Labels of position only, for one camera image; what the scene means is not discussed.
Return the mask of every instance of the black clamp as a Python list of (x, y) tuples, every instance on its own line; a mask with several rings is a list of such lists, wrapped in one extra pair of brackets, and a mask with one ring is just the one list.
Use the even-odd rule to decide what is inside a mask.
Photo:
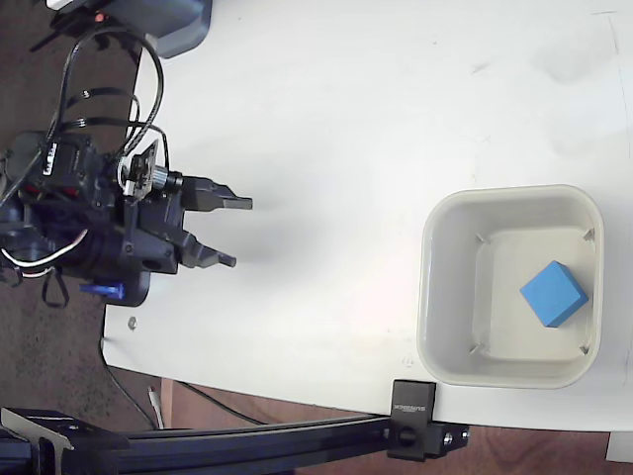
[(57, 411), (3, 408), (0, 424), (31, 444), (37, 475), (116, 475), (111, 451), (130, 448), (124, 436)]
[(468, 426), (432, 420), (434, 403), (435, 383), (394, 381), (389, 457), (422, 462), (426, 458), (443, 457), (468, 444)]

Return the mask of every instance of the white tabletop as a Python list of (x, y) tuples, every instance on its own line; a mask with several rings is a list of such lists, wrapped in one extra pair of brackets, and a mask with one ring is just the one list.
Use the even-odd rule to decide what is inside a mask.
[[(605, 221), (595, 364), (561, 390), (440, 386), (434, 416), (633, 429), (628, 3), (216, 0), (204, 43), (164, 62), (156, 124), (175, 169), (255, 208), (187, 215), (237, 267), (154, 274), (141, 307), (109, 307), (108, 362), (387, 414), (394, 379), (432, 380), (416, 349), (430, 210), (462, 189), (568, 183)], [(145, 112), (154, 85), (144, 56)]]
[(46, 0), (46, 6), (52, 10), (61, 10), (62, 7), (68, 5), (72, 0)]

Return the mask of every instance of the white plastic bin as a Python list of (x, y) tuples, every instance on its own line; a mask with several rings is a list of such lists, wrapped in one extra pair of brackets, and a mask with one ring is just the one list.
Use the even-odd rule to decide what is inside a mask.
[[(566, 185), (474, 190), (440, 202), (424, 228), (418, 351), (439, 381), (561, 388), (591, 366), (600, 342), (604, 224)], [(589, 301), (557, 329), (519, 289), (552, 260)]]

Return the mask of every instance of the wire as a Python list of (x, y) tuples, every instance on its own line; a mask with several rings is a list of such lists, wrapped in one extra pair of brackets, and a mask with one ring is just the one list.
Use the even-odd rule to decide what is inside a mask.
[[(71, 107), (75, 106), (76, 104), (78, 104), (81, 101), (84, 101), (84, 100), (87, 100), (87, 99), (92, 99), (93, 97), (98, 97), (98, 96), (124, 96), (124, 97), (129, 97), (130, 99), (132, 99), (132, 102), (135, 105), (135, 110), (136, 111), (135, 111), (134, 121), (138, 122), (140, 120), (140, 101), (138, 100), (138, 97), (135, 94), (132, 94), (132, 93), (126, 91), (125, 89), (121, 89), (119, 87), (95, 87), (93, 89), (85, 89), (85, 90), (81, 91), (79, 94), (76, 94), (76, 95), (72, 96), (70, 99), (68, 99), (68, 101), (66, 102), (66, 110), (70, 109)], [(135, 131), (134, 129), (130, 129), (130, 131), (126, 135), (126, 141), (124, 142), (124, 145), (122, 146), (122, 149), (132, 139), (134, 131)]]
[[(61, 293), (61, 297), (63, 298), (62, 302), (52, 302), (48, 299), (48, 286), (50, 285), (51, 277), (54, 277), (57, 281), (59, 292)], [(63, 281), (60, 268), (54, 267), (52, 269), (52, 272), (47, 272), (45, 274), (44, 284), (42, 285), (42, 301), (46, 304), (47, 307), (51, 307), (52, 309), (65, 309), (68, 305), (68, 302), (70, 302), (68, 287), (66, 287), (66, 284)]]
[(143, 409), (140, 406), (140, 404), (136, 401), (136, 399), (133, 398), (130, 395), (130, 393), (126, 390), (126, 388), (124, 388), (121, 385), (121, 383), (119, 382), (117, 377), (114, 375), (114, 373), (110, 369), (110, 366), (108, 366), (108, 362), (106, 361), (106, 357), (103, 355), (103, 340), (105, 338), (105, 334), (106, 334), (106, 312), (104, 311), (103, 319), (102, 319), (102, 322), (101, 322), (101, 338), (99, 339), (99, 347), (97, 348), (97, 352), (99, 353), (99, 358), (101, 359), (103, 367), (106, 370), (106, 372), (108, 373), (108, 375), (110, 376), (110, 379), (112, 379), (112, 382), (115, 383), (115, 386), (117, 386), (119, 391), (121, 391), (123, 393), (123, 395), (130, 402), (130, 404), (132, 404), (135, 407), (135, 409), (142, 416), (142, 418), (145, 419), (145, 421), (149, 424), (149, 426), (153, 430), (158, 430), (158, 426), (156, 425), (154, 420), (149, 416), (149, 414), (145, 411), (145, 409)]
[(40, 158), (42, 157), (42, 154), (44, 153), (43, 149), (45, 150), (50, 149), (52, 140), (59, 132), (59, 127), (63, 120), (63, 115), (67, 109), (66, 94), (68, 91), (68, 82), (70, 80), (70, 73), (72, 72), (72, 68), (77, 59), (77, 55), (79, 54), (79, 51), (90, 40), (94, 39), (95, 37), (100, 36), (100, 35), (108, 35), (112, 33), (123, 33), (123, 34), (129, 35), (130, 37), (134, 38), (137, 42), (139, 42), (141, 45), (143, 45), (144, 48), (149, 53), (149, 56), (151, 57), (152, 62), (154, 63), (154, 66), (156, 68), (156, 76), (157, 76), (156, 97), (154, 99), (154, 104), (151, 108), (151, 111), (149, 112), (149, 115), (147, 116), (147, 120), (144, 122), (144, 125), (141, 126), (140, 130), (135, 136), (129, 137), (126, 140), (124, 147), (121, 150), (121, 154), (123, 156), (130, 154), (130, 152), (134, 148), (136, 148), (136, 146), (140, 143), (140, 141), (145, 136), (147, 131), (151, 128), (151, 124), (153, 123), (154, 119), (158, 115), (158, 109), (160, 109), (160, 104), (162, 102), (162, 96), (164, 92), (164, 81), (165, 81), (162, 65), (160, 64), (160, 58), (158, 57), (158, 53), (156, 52), (154, 47), (144, 37), (130, 31), (129, 29), (125, 27), (105, 27), (99, 30), (94, 30), (92, 32), (86, 33), (81, 38), (79, 38), (79, 40), (77, 40), (73, 49), (70, 51), (70, 53), (68, 54), (68, 57), (66, 58), (66, 63), (63, 67), (63, 72), (61, 75), (61, 86), (59, 88), (59, 98), (57, 102), (57, 108), (55, 109), (55, 112), (53, 113), (53, 116), (52, 116), (52, 120), (50, 121), (50, 126), (48, 128), (48, 132), (46, 133), (45, 143), (43, 146), (41, 146), (38, 149), (37, 153), (35, 154), (33, 159), (29, 162), (29, 164), (26, 166), (26, 168), (24, 169), (20, 177), (17, 180), (15, 180), (11, 184), (9, 189), (4, 193), (4, 195), (2, 196), (2, 199), (0, 199), (0, 209), (6, 204), (7, 201), (9, 201), (13, 197), (13, 195), (15, 195), (15, 193), (18, 191), (18, 189), (20, 188), (24, 180), (27, 178), (27, 176), (29, 175), (33, 167), (40, 161)]
[(119, 158), (119, 163), (117, 163), (117, 184), (121, 187), (122, 190), (126, 189), (126, 184), (123, 182), (123, 168), (124, 168), (124, 159), (123, 157)]
[(15, 265), (19, 266), (19, 267), (24, 267), (24, 268), (32, 268), (32, 267), (40, 267), (42, 265), (46, 265), (46, 264), (50, 264), (51, 262), (53, 262), (54, 260), (62, 257), (64, 254), (69, 253), (71, 250), (73, 250), (76, 246), (78, 246), (79, 244), (81, 244), (81, 242), (83, 241), (83, 239), (86, 237), (86, 235), (88, 234), (88, 230), (83, 230), (78, 237), (75, 238), (75, 240), (73, 242), (71, 242), (69, 245), (61, 248), (60, 250), (58, 250), (57, 252), (54, 252), (53, 254), (47, 256), (47, 257), (43, 257), (42, 259), (39, 260), (34, 260), (34, 261), (29, 261), (29, 260), (19, 260), (16, 259), (14, 256), (12, 256), (7, 249), (0, 249), (2, 251), (2, 254), (9, 259), (11, 262), (13, 262)]
[(235, 409), (230, 408), (229, 406), (227, 406), (227, 405), (221, 403), (220, 401), (218, 401), (213, 396), (208, 395), (207, 393), (199, 390), (198, 388), (196, 388), (195, 386), (192, 386), (189, 383), (185, 383), (183, 381), (177, 381), (177, 383), (180, 384), (181, 386), (187, 388), (188, 390), (193, 391), (198, 396), (200, 396), (202, 398), (205, 398), (210, 403), (215, 404), (216, 406), (218, 406), (223, 411), (226, 411), (229, 414), (233, 414), (234, 416), (236, 416), (237, 418), (242, 419), (243, 421), (247, 421), (247, 422), (249, 422), (251, 424), (255, 424), (256, 426), (266, 426), (266, 423), (263, 423), (262, 421), (259, 421), (259, 420), (255, 419), (255, 418), (252, 418), (251, 416), (247, 416), (246, 414), (241, 413), (240, 411), (236, 411)]
[(42, 272), (35, 272), (33, 274), (25, 274), (24, 272), (22, 272), (22, 276), (25, 279), (38, 279), (40, 277), (44, 277), (45, 275), (47, 275), (49, 272), (54, 271), (55, 268), (54, 267), (47, 267), (45, 270), (43, 270)]
[[(129, 121), (127, 119), (117, 119), (114, 117), (82, 117), (70, 122), (64, 122), (61, 124), (59, 130), (61, 132), (71, 131), (73, 129), (84, 129), (86, 127), (132, 127), (138, 129), (145, 126), (145, 122)], [(169, 169), (169, 143), (167, 142), (167, 134), (159, 127), (151, 124), (149, 126), (155, 132), (158, 132), (162, 137), (162, 147), (165, 155), (165, 168)]]
[(92, 32), (88, 32), (83, 35), (77, 42), (75, 46), (68, 54), (66, 58), (66, 63), (63, 68), (62, 76), (61, 76), (61, 86), (59, 89), (59, 100), (57, 103), (57, 108), (53, 115), (52, 121), (50, 123), (50, 128), (48, 130), (48, 134), (46, 135), (46, 144), (49, 145), (50, 141), (53, 137), (59, 132), (59, 127), (63, 120), (63, 115), (66, 111), (66, 94), (68, 90), (68, 83), (70, 80), (70, 74), (72, 72), (72, 68), (77, 59), (79, 51), (92, 39), (100, 35), (109, 35), (112, 33), (123, 33), (132, 38), (134, 38), (137, 42), (141, 43), (144, 48), (149, 53), (151, 60), (154, 63), (156, 68), (156, 76), (157, 76), (157, 86), (156, 86), (156, 97), (154, 99), (154, 104), (147, 116), (147, 120), (145, 121), (145, 125), (140, 129), (138, 134), (135, 135), (134, 139), (131, 143), (129, 143), (124, 149), (124, 155), (128, 155), (142, 140), (144, 135), (149, 130), (149, 126), (153, 123), (154, 119), (158, 115), (158, 109), (160, 109), (160, 104), (162, 102), (162, 96), (164, 92), (164, 73), (162, 70), (162, 65), (160, 64), (160, 58), (158, 57), (158, 53), (154, 49), (154, 47), (146, 40), (143, 36), (134, 33), (127, 29), (126, 27), (105, 27), (99, 30), (94, 30)]
[(149, 396), (149, 402), (156, 413), (156, 420), (158, 421), (158, 428), (165, 428), (165, 421), (162, 418), (162, 411), (160, 410), (160, 396), (153, 386), (147, 388), (147, 395)]

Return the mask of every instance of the blue cube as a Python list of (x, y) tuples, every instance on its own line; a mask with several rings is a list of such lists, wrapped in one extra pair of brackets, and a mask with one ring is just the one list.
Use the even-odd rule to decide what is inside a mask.
[(588, 300), (570, 269), (556, 260), (530, 280), (521, 294), (543, 325), (550, 328), (559, 326)]

